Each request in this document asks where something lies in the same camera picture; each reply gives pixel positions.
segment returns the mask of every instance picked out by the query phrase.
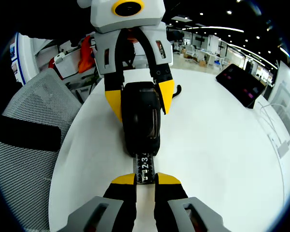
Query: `black strap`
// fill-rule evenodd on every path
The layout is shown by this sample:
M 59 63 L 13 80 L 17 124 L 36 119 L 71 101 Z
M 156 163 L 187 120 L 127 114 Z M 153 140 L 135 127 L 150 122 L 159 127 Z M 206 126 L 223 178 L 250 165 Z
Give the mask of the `black strap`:
M 61 130 L 59 127 L 0 116 L 0 142 L 28 149 L 58 151 Z

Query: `black ceiling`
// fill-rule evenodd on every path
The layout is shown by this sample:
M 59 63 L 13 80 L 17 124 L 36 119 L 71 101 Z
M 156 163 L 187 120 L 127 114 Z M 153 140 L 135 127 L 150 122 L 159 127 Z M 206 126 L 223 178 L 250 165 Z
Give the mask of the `black ceiling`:
M 278 33 L 277 27 L 270 20 L 270 17 L 265 14 L 258 14 L 258 8 L 249 1 L 236 0 L 211 0 L 211 1 L 191 1 L 191 0 L 165 0 L 166 13 L 163 22 L 166 24 L 172 23 L 173 29 L 182 29 L 186 26 L 198 27 L 196 24 L 205 26 L 219 26 L 241 29 L 244 31 L 237 32 L 225 29 L 191 29 L 189 32 L 198 32 L 199 35 L 217 33 L 217 36 L 222 40 L 243 47 L 256 54 L 260 52 L 260 56 L 276 65 L 276 60 L 282 60 L 290 65 L 290 59 L 280 51 L 279 45 L 285 45 L 281 36 Z M 191 22 L 178 22 L 171 20 L 174 16 L 186 16 L 191 19 Z M 271 70 L 271 65 L 262 61 L 266 68 Z

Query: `black tape measure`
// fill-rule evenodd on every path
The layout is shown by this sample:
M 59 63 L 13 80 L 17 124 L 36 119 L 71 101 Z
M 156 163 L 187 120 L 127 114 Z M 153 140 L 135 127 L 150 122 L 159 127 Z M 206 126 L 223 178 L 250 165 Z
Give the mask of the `black tape measure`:
M 149 153 L 135 155 L 134 171 L 138 184 L 153 184 L 155 179 L 154 156 Z

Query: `white table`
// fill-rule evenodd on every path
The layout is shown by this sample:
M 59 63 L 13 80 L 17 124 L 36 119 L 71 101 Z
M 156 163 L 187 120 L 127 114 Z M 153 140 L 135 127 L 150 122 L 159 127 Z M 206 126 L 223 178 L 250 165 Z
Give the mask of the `white table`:
M 223 59 L 224 59 L 223 57 L 218 57 L 218 56 L 216 56 L 216 55 L 214 55 L 214 54 L 212 54 L 212 53 L 210 53 L 210 52 L 207 52 L 207 51 L 202 51 L 202 50 L 196 50 L 196 51 L 198 51 L 198 52 L 202 52 L 202 53 L 204 53 L 205 55 L 210 56 L 210 57 L 209 57 L 209 60 L 208 60 L 208 63 L 207 63 L 207 66 L 208 66 L 209 64 L 213 65 L 214 62 L 215 62 L 215 60 L 218 59 L 218 60 L 219 60 L 219 63 L 220 63 L 220 67 L 222 68 L 222 62 L 223 62 Z
M 178 178 L 189 197 L 222 215 L 229 230 L 265 231 L 283 206 L 284 189 L 258 110 L 244 108 L 212 74 L 176 69 L 172 74 L 183 90 L 173 99 L 170 113 L 161 114 L 156 172 Z M 151 80 L 148 69 L 125 71 L 125 79 Z M 124 153 L 122 142 L 122 125 L 101 81 L 58 155 L 49 197 L 51 231 L 64 227 L 68 215 L 94 196 L 103 196 L 114 178 L 133 172 L 133 159 Z M 290 187 L 290 152 L 286 157 L 284 186 Z M 154 186 L 138 186 L 133 231 L 156 231 L 153 209 Z

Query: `black monitor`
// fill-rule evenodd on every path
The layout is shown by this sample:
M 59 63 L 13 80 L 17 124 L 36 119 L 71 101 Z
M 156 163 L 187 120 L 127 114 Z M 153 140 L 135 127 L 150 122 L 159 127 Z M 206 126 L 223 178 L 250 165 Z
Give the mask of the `black monitor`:
M 253 108 L 254 102 L 262 94 L 265 86 L 247 71 L 231 64 L 216 77 L 233 96 L 248 108 Z

